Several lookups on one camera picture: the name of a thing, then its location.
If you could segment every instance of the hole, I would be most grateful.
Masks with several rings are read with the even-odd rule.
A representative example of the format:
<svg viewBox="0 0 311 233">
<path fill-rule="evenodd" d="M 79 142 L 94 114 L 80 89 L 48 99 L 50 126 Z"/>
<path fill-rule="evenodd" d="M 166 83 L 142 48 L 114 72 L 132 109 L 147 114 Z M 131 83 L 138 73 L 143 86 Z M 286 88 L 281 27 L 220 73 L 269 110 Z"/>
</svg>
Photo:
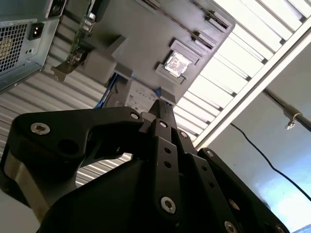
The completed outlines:
<svg viewBox="0 0 311 233">
<path fill-rule="evenodd" d="M 38 130 L 38 131 L 45 131 L 46 130 L 46 128 L 44 126 L 42 126 L 42 125 L 37 125 L 35 127 L 35 129 Z"/>
<path fill-rule="evenodd" d="M 171 168 L 171 167 L 172 167 L 172 165 L 171 165 L 169 162 L 167 162 L 167 161 L 164 162 L 164 165 L 165 165 L 167 168 Z"/>
<path fill-rule="evenodd" d="M 231 226 L 228 226 L 228 228 L 229 228 L 230 232 L 234 232 L 234 229 L 233 229 L 233 227 L 231 227 Z"/>
<path fill-rule="evenodd" d="M 208 182 L 208 184 L 209 184 L 209 186 L 210 186 L 211 188 L 215 188 L 215 185 L 214 185 L 213 182 Z"/>
<path fill-rule="evenodd" d="M 65 154 L 75 154 L 79 150 L 78 144 L 69 139 L 62 139 L 58 142 L 58 149 Z"/>
<path fill-rule="evenodd" d="M 165 205 L 166 205 L 169 209 L 171 209 L 171 208 L 173 207 L 172 204 L 171 204 L 171 202 L 168 201 L 168 200 L 166 200 L 164 203 L 165 203 Z"/>
<path fill-rule="evenodd" d="M 170 150 L 170 149 L 168 149 L 168 148 L 164 148 L 164 150 L 165 150 L 165 152 L 166 152 L 166 153 L 168 153 L 168 154 L 170 154 L 170 153 L 171 153 L 171 150 Z"/>
</svg>

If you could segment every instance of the corrugated metal wall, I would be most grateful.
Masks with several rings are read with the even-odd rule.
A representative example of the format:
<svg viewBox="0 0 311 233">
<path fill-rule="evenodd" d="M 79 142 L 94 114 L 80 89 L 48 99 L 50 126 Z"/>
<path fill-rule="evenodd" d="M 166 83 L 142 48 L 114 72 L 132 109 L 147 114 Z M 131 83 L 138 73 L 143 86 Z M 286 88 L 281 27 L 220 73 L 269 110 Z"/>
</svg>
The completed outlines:
<svg viewBox="0 0 311 233">
<path fill-rule="evenodd" d="M 20 114 L 43 111 L 61 111 L 93 108 L 102 97 L 105 87 L 74 71 L 64 83 L 51 77 L 51 66 L 66 59 L 70 41 L 78 24 L 63 17 L 51 47 L 46 67 L 10 91 L 0 95 L 0 157 L 3 154 L 11 122 Z M 78 172 L 77 186 L 87 183 L 116 166 L 128 161 L 129 155 L 114 161 L 103 161 Z"/>
</svg>

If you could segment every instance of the metal screw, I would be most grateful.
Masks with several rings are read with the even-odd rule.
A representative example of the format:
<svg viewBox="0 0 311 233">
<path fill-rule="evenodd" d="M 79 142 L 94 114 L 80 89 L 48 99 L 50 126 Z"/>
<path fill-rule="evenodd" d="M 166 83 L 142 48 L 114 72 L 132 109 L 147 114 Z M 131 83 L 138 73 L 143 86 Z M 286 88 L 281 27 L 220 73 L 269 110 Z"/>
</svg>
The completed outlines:
<svg viewBox="0 0 311 233">
<path fill-rule="evenodd" d="M 187 138 L 188 137 L 188 135 L 185 132 L 181 131 L 180 134 L 183 136 L 183 138 Z"/>
<path fill-rule="evenodd" d="M 213 157 L 214 157 L 213 153 L 212 153 L 212 152 L 210 152 L 209 150 L 207 150 L 206 152 L 207 152 L 207 154 L 209 155 L 209 157 L 211 157 L 211 158 L 213 158 Z"/>
<path fill-rule="evenodd" d="M 283 229 L 282 229 L 282 228 L 280 228 L 278 225 L 276 226 L 276 228 L 277 228 L 278 232 L 280 232 L 280 233 L 284 233 Z"/>
<path fill-rule="evenodd" d="M 167 124 L 165 124 L 163 121 L 160 121 L 160 125 L 162 125 L 164 128 L 167 128 Z"/>
<path fill-rule="evenodd" d="M 134 119 L 139 119 L 139 116 L 136 113 L 131 113 L 131 117 Z"/>
<path fill-rule="evenodd" d="M 165 210 L 167 213 L 173 215 L 176 212 L 176 206 L 172 199 L 169 197 L 162 197 L 161 199 L 161 206 L 163 210 Z"/>
<path fill-rule="evenodd" d="M 225 222 L 225 229 L 229 233 L 238 233 L 237 229 L 233 226 L 233 224 L 228 221 Z"/>
<path fill-rule="evenodd" d="M 49 126 L 44 123 L 34 123 L 31 125 L 30 130 L 38 135 L 46 135 L 51 131 Z"/>
</svg>

